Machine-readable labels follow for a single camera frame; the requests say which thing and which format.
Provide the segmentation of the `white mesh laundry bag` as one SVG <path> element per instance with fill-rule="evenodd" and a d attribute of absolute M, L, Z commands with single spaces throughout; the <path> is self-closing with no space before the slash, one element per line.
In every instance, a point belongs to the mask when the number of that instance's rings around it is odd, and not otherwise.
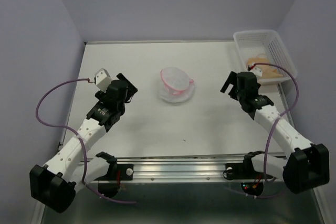
<path fill-rule="evenodd" d="M 159 97 L 168 103 L 183 103 L 190 100 L 195 91 L 194 80 L 177 67 L 166 67 L 160 72 L 162 86 Z"/>

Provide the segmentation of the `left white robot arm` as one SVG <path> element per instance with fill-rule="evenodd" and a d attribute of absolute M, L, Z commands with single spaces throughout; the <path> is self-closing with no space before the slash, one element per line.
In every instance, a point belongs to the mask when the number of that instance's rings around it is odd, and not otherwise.
<path fill-rule="evenodd" d="M 119 165 L 117 158 L 106 152 L 89 161 L 87 152 L 120 120 L 138 90 L 122 73 L 112 79 L 105 69 L 85 81 L 99 89 L 94 95 L 98 102 L 78 130 L 64 126 L 73 133 L 72 138 L 53 158 L 43 166 L 35 165 L 29 173 L 31 196 L 57 213 L 67 210 L 83 188 L 114 201 L 111 193 L 102 195 L 89 186 L 96 179 L 113 181 L 120 187 L 122 181 L 133 178 L 133 164 Z"/>

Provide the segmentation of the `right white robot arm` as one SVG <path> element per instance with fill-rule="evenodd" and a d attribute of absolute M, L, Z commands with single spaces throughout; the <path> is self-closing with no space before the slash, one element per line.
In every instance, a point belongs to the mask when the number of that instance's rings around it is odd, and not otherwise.
<path fill-rule="evenodd" d="M 281 117 L 274 103 L 259 94 L 260 84 L 251 72 L 231 72 L 221 88 L 261 125 L 281 147 L 285 158 L 267 155 L 266 151 L 250 152 L 240 163 L 228 163 L 223 172 L 227 180 L 254 178 L 281 179 L 294 194 L 327 184 L 330 181 L 329 151 L 314 144 Z"/>

